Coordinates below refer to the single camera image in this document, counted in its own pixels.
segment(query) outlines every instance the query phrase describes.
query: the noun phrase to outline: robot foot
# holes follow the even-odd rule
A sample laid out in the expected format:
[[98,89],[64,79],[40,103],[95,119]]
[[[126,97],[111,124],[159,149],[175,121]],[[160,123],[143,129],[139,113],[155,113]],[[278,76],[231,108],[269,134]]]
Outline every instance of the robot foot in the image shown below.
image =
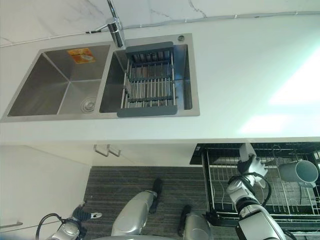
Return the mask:
[[186,225],[186,219],[187,215],[191,213],[192,207],[190,205],[185,205],[182,209],[181,216],[180,216],[180,222],[177,229],[177,233],[180,237],[183,237],[184,231],[185,231],[185,225]]
[[149,213],[151,213],[151,214],[154,214],[157,211],[157,206],[159,204],[160,195],[162,192],[162,185],[163,185],[163,181],[160,178],[157,178],[153,182],[152,191],[155,192],[157,194],[157,196],[153,198],[152,205],[149,209]]

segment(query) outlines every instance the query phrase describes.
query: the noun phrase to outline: sink drain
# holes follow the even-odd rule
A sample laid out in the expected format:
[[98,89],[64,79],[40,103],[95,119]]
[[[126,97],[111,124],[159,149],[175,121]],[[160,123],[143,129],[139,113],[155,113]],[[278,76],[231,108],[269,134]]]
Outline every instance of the sink drain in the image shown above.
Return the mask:
[[91,113],[95,109],[96,105],[96,98],[95,97],[88,97],[81,103],[81,111],[85,114]]

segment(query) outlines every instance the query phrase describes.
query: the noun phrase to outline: white countertop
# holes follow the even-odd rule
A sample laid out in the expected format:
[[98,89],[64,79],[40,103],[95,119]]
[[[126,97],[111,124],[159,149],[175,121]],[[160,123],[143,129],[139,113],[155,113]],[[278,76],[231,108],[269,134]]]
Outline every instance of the white countertop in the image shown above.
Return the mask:
[[[200,116],[10,122],[0,143],[320,141],[320,17],[176,24],[127,39],[192,33]],[[0,48],[0,114],[40,49],[110,41],[108,32]]]

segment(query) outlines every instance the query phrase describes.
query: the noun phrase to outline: dish drying rack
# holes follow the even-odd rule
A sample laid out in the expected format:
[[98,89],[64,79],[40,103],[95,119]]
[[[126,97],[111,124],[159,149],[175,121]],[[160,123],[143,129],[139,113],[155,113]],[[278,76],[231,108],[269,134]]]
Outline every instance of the dish drying rack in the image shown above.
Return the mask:
[[127,65],[118,117],[176,114],[173,43],[127,47],[125,54]]
[[[192,161],[201,159],[205,177],[208,212],[217,213],[216,225],[235,227],[239,218],[226,193],[228,180],[239,175],[237,162],[240,160],[241,143],[198,144]],[[284,229],[304,232],[301,235],[320,236],[320,179],[316,187],[307,188],[297,182],[282,181],[278,166],[298,160],[320,164],[320,142],[252,143],[257,158],[268,169],[266,179],[272,194],[266,209]],[[268,188],[255,184],[254,192],[263,202]]]

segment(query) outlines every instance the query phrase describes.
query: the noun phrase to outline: mug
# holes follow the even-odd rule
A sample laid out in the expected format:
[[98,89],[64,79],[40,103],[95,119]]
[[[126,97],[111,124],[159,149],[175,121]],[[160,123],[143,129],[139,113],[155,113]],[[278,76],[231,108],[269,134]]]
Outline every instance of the mug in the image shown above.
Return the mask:
[[297,182],[300,186],[312,188],[319,177],[317,167],[310,161],[300,160],[281,164],[278,167],[281,179]]

